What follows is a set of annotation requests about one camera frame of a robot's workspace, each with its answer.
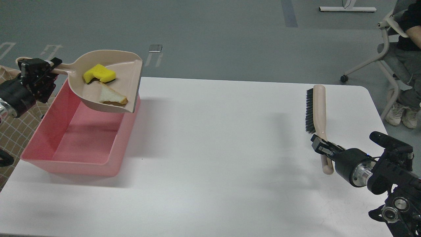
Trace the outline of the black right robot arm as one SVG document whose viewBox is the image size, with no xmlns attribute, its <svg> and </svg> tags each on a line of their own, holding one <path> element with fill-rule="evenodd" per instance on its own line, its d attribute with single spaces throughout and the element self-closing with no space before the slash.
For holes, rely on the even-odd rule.
<svg viewBox="0 0 421 237">
<path fill-rule="evenodd" d="M 419 237 L 421 183 L 412 172 L 412 146 L 378 131 L 369 138 L 384 149 L 381 156 L 344 149 L 317 135 L 311 141 L 313 150 L 333 160 L 337 173 L 353 187 L 367 187 L 374 195 L 387 193 L 384 204 L 369 211 L 373 220 L 385 223 L 394 237 Z"/>
</svg>

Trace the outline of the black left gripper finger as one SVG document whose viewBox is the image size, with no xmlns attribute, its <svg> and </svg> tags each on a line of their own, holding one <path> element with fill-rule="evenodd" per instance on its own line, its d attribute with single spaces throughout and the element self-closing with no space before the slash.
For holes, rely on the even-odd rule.
<svg viewBox="0 0 421 237">
<path fill-rule="evenodd" d="M 52 71 L 62 64 L 59 58 L 49 61 L 40 58 L 18 58 L 17 66 L 20 69 L 20 80 L 24 86 L 54 85 L 58 74 Z"/>
<path fill-rule="evenodd" d="M 51 97 L 59 74 L 46 74 L 42 77 L 36 77 L 31 82 L 31 91 L 35 99 L 41 103 L 47 103 Z"/>
</svg>

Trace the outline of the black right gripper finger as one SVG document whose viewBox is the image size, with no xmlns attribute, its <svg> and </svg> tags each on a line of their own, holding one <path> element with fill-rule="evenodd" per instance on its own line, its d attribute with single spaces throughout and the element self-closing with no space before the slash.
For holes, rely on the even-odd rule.
<svg viewBox="0 0 421 237">
<path fill-rule="evenodd" d="M 327 160 L 327 162 L 331 162 L 332 157 L 334 157 L 335 155 L 341 153 L 341 147 L 340 146 L 336 146 L 336 147 L 316 147 L 314 148 L 314 151 L 320 155 L 324 155 Z"/>
<path fill-rule="evenodd" d="M 330 141 L 325 141 L 324 139 L 322 139 L 321 137 L 317 136 L 316 134 L 314 134 L 310 141 L 312 142 L 312 148 L 314 150 L 314 148 L 316 147 L 336 147 L 338 145 L 330 142 Z"/>
</svg>

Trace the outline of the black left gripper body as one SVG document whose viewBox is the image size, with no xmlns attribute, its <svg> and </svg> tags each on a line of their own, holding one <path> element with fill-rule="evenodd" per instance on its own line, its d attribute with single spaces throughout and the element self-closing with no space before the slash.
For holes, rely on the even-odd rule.
<svg viewBox="0 0 421 237">
<path fill-rule="evenodd" d="M 12 108 L 12 117 L 19 118 L 36 104 L 36 98 L 16 77 L 0 85 L 1 100 Z"/>
</svg>

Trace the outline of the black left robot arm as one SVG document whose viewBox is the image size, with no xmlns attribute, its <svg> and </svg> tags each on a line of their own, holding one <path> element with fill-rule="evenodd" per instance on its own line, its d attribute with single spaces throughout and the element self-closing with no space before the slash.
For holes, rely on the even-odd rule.
<svg viewBox="0 0 421 237">
<path fill-rule="evenodd" d="M 1 167 L 14 164 L 54 99 L 62 60 L 17 59 L 18 69 L 1 66 Z"/>
</svg>

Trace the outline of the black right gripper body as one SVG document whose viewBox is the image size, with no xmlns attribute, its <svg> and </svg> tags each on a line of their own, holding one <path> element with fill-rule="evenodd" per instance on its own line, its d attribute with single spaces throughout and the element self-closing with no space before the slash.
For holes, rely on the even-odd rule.
<svg viewBox="0 0 421 237">
<path fill-rule="evenodd" d="M 364 187 L 372 175 L 372 157 L 357 148 L 343 150 L 335 155 L 335 168 L 353 187 Z"/>
</svg>

